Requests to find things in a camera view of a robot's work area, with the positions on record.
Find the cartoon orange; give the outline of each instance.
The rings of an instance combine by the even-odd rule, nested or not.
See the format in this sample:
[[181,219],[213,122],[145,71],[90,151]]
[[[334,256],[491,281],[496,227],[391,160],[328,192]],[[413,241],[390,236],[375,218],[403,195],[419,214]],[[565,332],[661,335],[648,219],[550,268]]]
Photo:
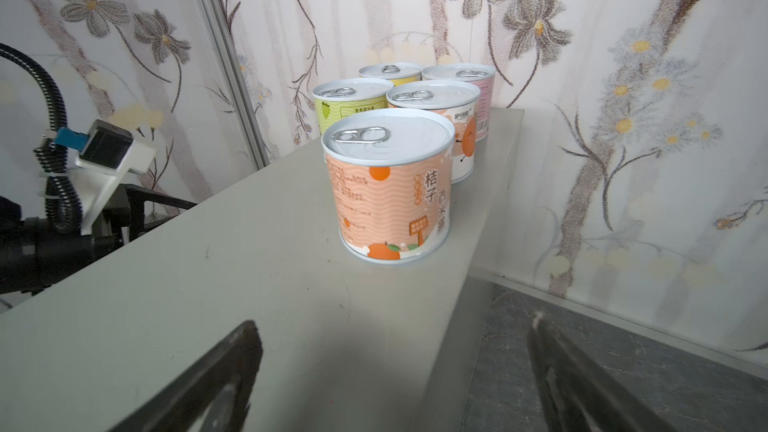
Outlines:
[[374,180],[386,180],[389,177],[389,167],[369,167],[368,173]]
[[464,138],[462,139],[462,151],[466,157],[472,157],[475,153],[475,133],[478,129],[478,121],[476,116],[472,116],[467,124],[467,129],[464,131]]
[[400,252],[392,250],[387,244],[371,244],[368,246],[370,252],[368,256],[370,258],[378,258],[379,260],[399,260]]

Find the floral wallpaper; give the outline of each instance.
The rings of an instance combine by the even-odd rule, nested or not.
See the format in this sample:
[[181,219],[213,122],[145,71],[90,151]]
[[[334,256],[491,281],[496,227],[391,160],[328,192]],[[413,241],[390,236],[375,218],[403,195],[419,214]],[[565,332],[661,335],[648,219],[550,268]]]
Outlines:
[[768,364],[768,0],[222,2],[274,158],[317,138],[319,83],[494,66],[526,120],[483,266]]
[[[73,126],[87,131],[101,118],[157,144],[150,170],[128,179],[201,202],[254,171],[195,0],[4,0],[0,7],[14,17],[0,24],[2,41],[51,72]],[[21,202],[26,216],[41,215],[38,168],[28,156],[47,127],[46,111],[36,85],[16,69],[0,64],[8,133],[18,134],[14,143],[3,138],[0,164],[6,177],[19,178],[2,194]]]

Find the marble floor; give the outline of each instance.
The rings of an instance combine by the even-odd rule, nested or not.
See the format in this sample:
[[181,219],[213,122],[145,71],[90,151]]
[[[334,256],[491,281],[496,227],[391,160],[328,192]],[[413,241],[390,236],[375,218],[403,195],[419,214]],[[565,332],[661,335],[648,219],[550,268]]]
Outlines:
[[539,311],[679,432],[768,430],[768,380],[496,285],[461,432],[547,430],[526,346]]

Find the black cable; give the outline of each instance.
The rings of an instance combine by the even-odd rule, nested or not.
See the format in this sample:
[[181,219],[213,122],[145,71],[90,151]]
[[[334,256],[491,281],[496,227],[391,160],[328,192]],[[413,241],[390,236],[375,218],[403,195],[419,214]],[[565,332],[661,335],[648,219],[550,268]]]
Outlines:
[[[45,97],[45,104],[48,106],[51,130],[56,132],[66,127],[67,111],[64,100],[50,74],[30,56],[4,43],[0,43],[0,56],[26,70],[38,83]],[[67,148],[53,144],[51,139],[43,139],[40,147],[34,150],[34,156],[47,173],[65,174],[67,172]],[[48,177],[45,183],[45,194],[58,197],[45,199],[45,216],[54,230],[60,234],[79,230],[83,218],[83,207],[69,177]]]

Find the tin can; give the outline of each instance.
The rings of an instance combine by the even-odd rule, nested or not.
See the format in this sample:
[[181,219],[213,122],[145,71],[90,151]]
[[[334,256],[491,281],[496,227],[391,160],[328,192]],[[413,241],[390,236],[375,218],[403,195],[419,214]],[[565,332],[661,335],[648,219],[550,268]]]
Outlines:
[[414,109],[364,112],[322,135],[344,245],[369,262],[410,262],[448,235],[456,130]]
[[460,80],[480,88],[480,98],[475,104],[478,132],[475,140],[488,137],[488,121],[491,115],[491,98],[496,69],[479,63],[452,63],[446,66],[431,66],[422,71],[424,80]]
[[374,66],[363,67],[359,73],[360,77],[386,79],[396,86],[422,79],[422,67],[417,63],[410,62],[379,63]]
[[337,120],[365,112],[385,109],[386,92],[393,88],[392,82],[384,79],[343,79],[321,84],[312,89],[320,133]]
[[436,112],[456,128],[453,144],[452,183],[467,178],[475,168],[475,103],[480,89],[454,80],[423,80],[391,89],[386,98],[390,107],[410,107]]

